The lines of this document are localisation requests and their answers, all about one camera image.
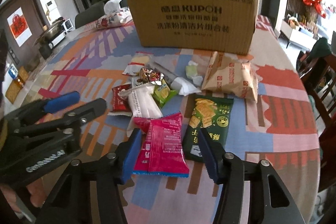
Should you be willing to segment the red small snack packet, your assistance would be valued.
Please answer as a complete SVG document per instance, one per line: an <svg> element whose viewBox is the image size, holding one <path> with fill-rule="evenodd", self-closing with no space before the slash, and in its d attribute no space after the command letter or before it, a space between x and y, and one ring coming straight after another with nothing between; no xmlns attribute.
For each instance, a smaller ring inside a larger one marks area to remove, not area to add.
<svg viewBox="0 0 336 224"><path fill-rule="evenodd" d="M112 110L108 113L109 116L132 116L132 111L128 104L128 99L120 96L120 92L129 90L131 84L123 84L112 88Z"/></svg>

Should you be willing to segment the white long snack packet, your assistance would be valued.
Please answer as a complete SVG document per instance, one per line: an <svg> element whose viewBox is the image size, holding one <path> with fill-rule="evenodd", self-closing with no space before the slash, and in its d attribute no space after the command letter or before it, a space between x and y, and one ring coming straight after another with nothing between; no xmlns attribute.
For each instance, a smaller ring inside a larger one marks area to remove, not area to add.
<svg viewBox="0 0 336 224"><path fill-rule="evenodd" d="M162 118L163 114L156 104L152 94L155 86L153 84L143 84L135 88L119 92L119 96L128 100L132 112L131 120L126 130L127 137L130 137L135 128L135 117L141 118Z"/></svg>

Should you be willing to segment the shiny foil candy packet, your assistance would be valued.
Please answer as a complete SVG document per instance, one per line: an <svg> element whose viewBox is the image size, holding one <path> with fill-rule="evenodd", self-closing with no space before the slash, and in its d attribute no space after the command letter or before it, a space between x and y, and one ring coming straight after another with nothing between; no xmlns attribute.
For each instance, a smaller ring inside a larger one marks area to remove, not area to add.
<svg viewBox="0 0 336 224"><path fill-rule="evenodd" d="M142 84L150 83L158 86L161 86L164 77L160 71L146 67L141 68L137 76Z"/></svg>

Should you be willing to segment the pink snack packet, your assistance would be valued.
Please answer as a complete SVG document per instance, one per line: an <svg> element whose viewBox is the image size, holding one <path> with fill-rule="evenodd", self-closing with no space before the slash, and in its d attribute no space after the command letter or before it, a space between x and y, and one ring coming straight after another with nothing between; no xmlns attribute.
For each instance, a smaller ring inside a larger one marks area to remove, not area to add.
<svg viewBox="0 0 336 224"><path fill-rule="evenodd" d="M134 119L135 125L146 135L134 166L134 174L189 176L181 141L182 118L178 112L157 119Z"/></svg>

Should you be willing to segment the white red striped packet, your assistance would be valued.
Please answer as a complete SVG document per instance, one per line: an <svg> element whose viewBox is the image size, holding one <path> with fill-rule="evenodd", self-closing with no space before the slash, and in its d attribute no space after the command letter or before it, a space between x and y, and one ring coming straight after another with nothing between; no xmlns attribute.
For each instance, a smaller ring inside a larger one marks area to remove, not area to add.
<svg viewBox="0 0 336 224"><path fill-rule="evenodd" d="M152 59L152 57L152 53L136 52L122 74L126 76L137 75L141 68L143 68Z"/></svg>

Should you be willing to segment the light green small packet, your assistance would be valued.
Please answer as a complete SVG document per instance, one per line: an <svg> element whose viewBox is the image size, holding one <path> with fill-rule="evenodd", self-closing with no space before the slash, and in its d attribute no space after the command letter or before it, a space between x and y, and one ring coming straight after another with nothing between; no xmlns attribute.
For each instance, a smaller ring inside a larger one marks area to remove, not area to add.
<svg viewBox="0 0 336 224"><path fill-rule="evenodd" d="M161 85L155 85L152 97L154 98L158 107L161 109L177 94L178 92L176 90L171 90L166 81L163 79L161 81Z"/></svg>

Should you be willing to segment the dark green cracker packet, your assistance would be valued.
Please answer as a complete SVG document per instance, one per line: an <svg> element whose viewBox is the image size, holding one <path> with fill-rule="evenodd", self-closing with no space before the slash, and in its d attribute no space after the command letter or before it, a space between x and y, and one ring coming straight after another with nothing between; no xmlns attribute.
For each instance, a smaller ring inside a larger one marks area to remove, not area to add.
<svg viewBox="0 0 336 224"><path fill-rule="evenodd" d="M213 141L225 146L233 104L230 98L195 96L195 105L182 142L187 160L203 161L198 144L198 135L203 128Z"/></svg>

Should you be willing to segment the white snack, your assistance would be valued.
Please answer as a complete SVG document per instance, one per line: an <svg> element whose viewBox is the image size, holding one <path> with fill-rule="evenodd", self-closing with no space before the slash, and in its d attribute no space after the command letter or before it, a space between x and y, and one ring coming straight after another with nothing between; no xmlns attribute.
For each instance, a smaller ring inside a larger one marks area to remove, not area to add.
<svg viewBox="0 0 336 224"><path fill-rule="evenodd" d="M183 77L175 78L173 82L170 84L170 87L173 90L176 90L178 94L181 96L187 96L189 94L202 92L199 88L195 87L192 83L190 83Z"/></svg>

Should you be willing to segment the brown paper snack bag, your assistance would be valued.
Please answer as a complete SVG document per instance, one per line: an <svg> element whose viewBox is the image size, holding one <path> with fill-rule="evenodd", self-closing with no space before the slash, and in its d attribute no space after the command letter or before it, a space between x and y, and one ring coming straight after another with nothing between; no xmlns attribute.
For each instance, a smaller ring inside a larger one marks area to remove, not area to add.
<svg viewBox="0 0 336 224"><path fill-rule="evenodd" d="M257 102L258 79L249 61L242 62L214 51L211 55L202 90L233 94Z"/></svg>

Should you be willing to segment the pale green candy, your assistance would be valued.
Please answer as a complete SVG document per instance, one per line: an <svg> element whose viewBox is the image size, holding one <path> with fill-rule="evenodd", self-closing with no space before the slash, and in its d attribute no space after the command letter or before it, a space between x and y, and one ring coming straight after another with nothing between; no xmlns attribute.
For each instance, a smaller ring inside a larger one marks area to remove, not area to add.
<svg viewBox="0 0 336 224"><path fill-rule="evenodd" d="M186 76L193 82L196 87L201 87L203 83L203 77L198 72L198 63L190 60L185 67Z"/></svg>

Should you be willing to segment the red paper door poster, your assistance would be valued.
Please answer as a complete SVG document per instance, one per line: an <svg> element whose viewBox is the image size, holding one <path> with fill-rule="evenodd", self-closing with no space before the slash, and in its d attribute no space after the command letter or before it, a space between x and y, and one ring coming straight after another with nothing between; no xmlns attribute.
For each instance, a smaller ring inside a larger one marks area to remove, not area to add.
<svg viewBox="0 0 336 224"><path fill-rule="evenodd" d="M33 35L21 7L7 18L7 23L18 47L21 47Z"/></svg>

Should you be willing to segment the colourful patterned tablecloth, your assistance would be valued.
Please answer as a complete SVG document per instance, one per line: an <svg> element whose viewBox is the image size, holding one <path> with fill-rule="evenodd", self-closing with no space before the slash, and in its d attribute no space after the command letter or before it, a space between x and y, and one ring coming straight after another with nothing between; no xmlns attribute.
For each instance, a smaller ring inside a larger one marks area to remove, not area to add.
<svg viewBox="0 0 336 224"><path fill-rule="evenodd" d="M34 71L18 94L16 106L76 90L81 103L112 99L112 88L137 52L152 53L168 70L185 75L189 61L205 73L210 52L179 48L144 48L135 26L70 32L55 54ZM311 104L301 80L259 16L256 38L247 56L259 78L257 102L234 98L225 149L240 159L267 159L290 191L303 219L313 213L319 184L318 136ZM211 223L221 195L206 167L188 163L187 178L134 175L122 188L129 223Z"/></svg>

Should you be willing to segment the floral tissue pouch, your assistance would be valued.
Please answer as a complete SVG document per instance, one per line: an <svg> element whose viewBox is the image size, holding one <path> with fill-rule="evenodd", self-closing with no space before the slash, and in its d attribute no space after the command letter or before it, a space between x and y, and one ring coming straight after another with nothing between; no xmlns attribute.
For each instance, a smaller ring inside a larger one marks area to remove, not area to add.
<svg viewBox="0 0 336 224"><path fill-rule="evenodd" d="M121 7L123 0L109 0L104 5L105 14L96 20L98 30L121 27L133 18L129 7Z"/></svg>

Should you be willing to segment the white low tv cabinet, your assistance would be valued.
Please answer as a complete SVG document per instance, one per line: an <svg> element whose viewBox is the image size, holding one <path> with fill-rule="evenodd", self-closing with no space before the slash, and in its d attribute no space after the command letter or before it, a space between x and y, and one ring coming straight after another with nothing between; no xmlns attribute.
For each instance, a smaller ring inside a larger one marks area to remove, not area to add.
<svg viewBox="0 0 336 224"><path fill-rule="evenodd" d="M281 33L288 39L288 45L295 44L298 47L311 50L316 43L312 32L300 26L298 26L298 28L292 28L290 24L284 20L281 24Z"/></svg>

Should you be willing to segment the brown cardboard box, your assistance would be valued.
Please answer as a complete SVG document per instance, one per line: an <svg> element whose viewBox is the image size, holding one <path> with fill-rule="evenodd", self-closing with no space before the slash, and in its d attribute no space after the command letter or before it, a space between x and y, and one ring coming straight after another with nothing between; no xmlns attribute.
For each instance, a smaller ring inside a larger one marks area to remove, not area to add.
<svg viewBox="0 0 336 224"><path fill-rule="evenodd" d="M127 0L143 47L247 55L259 0Z"/></svg>

